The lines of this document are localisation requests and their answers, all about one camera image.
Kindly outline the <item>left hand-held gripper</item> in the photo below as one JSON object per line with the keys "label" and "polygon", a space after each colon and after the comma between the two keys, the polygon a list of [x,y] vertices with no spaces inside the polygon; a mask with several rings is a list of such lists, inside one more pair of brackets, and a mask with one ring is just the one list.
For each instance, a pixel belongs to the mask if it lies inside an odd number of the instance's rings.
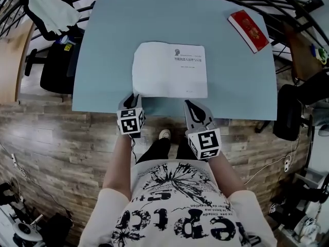
{"label": "left hand-held gripper", "polygon": [[141,99],[142,97],[139,94],[130,93],[120,101],[117,111],[117,123],[122,135],[140,138],[141,129],[145,123]]}

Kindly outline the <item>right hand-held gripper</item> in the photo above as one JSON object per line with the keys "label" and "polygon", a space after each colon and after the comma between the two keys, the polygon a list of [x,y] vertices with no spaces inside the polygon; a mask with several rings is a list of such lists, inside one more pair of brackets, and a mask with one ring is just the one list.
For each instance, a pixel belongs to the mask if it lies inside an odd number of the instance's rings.
{"label": "right hand-held gripper", "polygon": [[[213,122],[210,109],[200,102],[185,100],[184,112],[188,129],[186,137],[195,157],[200,161],[207,161],[218,156],[221,151],[221,134],[219,127]],[[195,124],[207,125],[194,128]]]}

